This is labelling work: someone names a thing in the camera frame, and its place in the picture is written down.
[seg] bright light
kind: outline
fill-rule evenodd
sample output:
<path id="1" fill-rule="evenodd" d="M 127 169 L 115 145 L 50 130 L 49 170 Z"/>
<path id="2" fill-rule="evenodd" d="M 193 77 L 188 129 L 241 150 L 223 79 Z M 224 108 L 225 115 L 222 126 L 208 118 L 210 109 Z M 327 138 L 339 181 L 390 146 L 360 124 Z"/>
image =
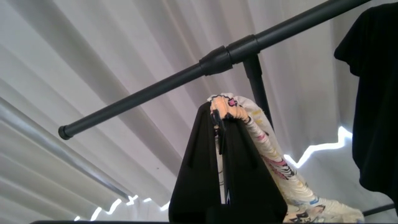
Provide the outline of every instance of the bright light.
<path id="1" fill-rule="evenodd" d="M 96 220 L 101 211 L 102 211 L 102 208 L 98 207 L 98 208 L 94 211 L 93 215 L 91 216 L 90 221 Z"/>
<path id="2" fill-rule="evenodd" d="M 135 195 L 134 197 L 129 196 L 129 202 L 126 203 L 127 206 L 129 205 L 134 205 L 134 200 L 138 198 L 138 195 Z"/>
<path id="3" fill-rule="evenodd" d="M 316 146 L 310 146 L 305 150 L 303 156 L 300 158 L 298 162 L 295 162 L 290 155 L 285 154 L 284 157 L 287 161 L 293 164 L 293 166 L 295 166 L 296 168 L 300 168 L 310 158 L 313 152 L 327 150 L 327 149 L 340 149 L 345 145 L 345 138 L 352 139 L 353 137 L 353 133 L 347 131 L 343 127 L 338 128 L 337 135 L 338 135 L 338 143 L 326 143 L 326 144 L 319 144 Z"/>
<path id="4" fill-rule="evenodd" d="M 108 215 L 112 215 L 112 213 L 115 211 L 116 207 L 122 202 L 122 200 L 117 199 L 116 201 L 113 202 L 111 209 L 109 209 L 108 212 L 106 212 Z"/>
<path id="5" fill-rule="evenodd" d="M 170 202 L 167 202 L 165 205 L 163 205 L 163 206 L 160 208 L 160 211 L 164 211 L 164 210 L 169 209 L 169 205 L 170 205 Z"/>

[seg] clothing rail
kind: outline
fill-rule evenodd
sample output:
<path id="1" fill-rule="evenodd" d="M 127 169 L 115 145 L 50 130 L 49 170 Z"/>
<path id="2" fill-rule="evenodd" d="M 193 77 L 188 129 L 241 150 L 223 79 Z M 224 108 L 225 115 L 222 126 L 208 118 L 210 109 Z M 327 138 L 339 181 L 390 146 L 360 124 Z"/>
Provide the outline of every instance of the clothing rail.
<path id="1" fill-rule="evenodd" d="M 139 106 L 157 96 L 167 93 L 194 79 L 204 75 L 214 75 L 225 72 L 234 64 L 243 62 L 246 74 L 249 78 L 256 103 L 264 110 L 272 125 L 271 113 L 266 97 L 266 91 L 261 78 L 261 67 L 259 66 L 258 53 L 267 47 L 277 44 L 289 37 L 301 33 L 322 22 L 332 19 L 346 11 L 360 6 L 370 0 L 329 0 L 315 6 L 291 19 L 277 24 L 270 29 L 255 35 L 249 35 L 237 40 L 227 47 L 221 46 L 208 55 L 204 56 L 197 64 L 186 68 L 168 78 L 163 79 L 147 88 L 123 98 L 97 112 L 85 116 L 69 125 L 58 129 L 60 137 L 64 140 L 96 126 L 110 118 L 113 118 L 131 108 Z M 371 215 L 374 211 L 383 212 L 393 205 L 385 205 L 364 212 Z"/>

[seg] shirt sleeve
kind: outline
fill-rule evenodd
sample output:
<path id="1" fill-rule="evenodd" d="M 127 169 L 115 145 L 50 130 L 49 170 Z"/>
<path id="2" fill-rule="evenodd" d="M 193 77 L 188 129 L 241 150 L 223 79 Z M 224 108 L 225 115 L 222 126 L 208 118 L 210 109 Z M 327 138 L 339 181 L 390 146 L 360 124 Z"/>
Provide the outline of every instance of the shirt sleeve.
<path id="1" fill-rule="evenodd" d="M 335 50 L 335 58 L 346 62 L 353 75 L 360 77 L 370 54 L 369 10 L 363 12 Z"/>

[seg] black t-shirt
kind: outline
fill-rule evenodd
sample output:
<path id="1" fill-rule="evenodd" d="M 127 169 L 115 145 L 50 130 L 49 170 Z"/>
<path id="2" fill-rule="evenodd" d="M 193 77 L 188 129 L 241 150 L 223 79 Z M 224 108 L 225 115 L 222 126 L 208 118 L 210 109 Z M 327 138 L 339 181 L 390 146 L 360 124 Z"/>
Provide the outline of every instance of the black t-shirt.
<path id="1" fill-rule="evenodd" d="M 335 51 L 359 77 L 353 159 L 359 182 L 398 205 L 398 3 L 363 12 Z"/>

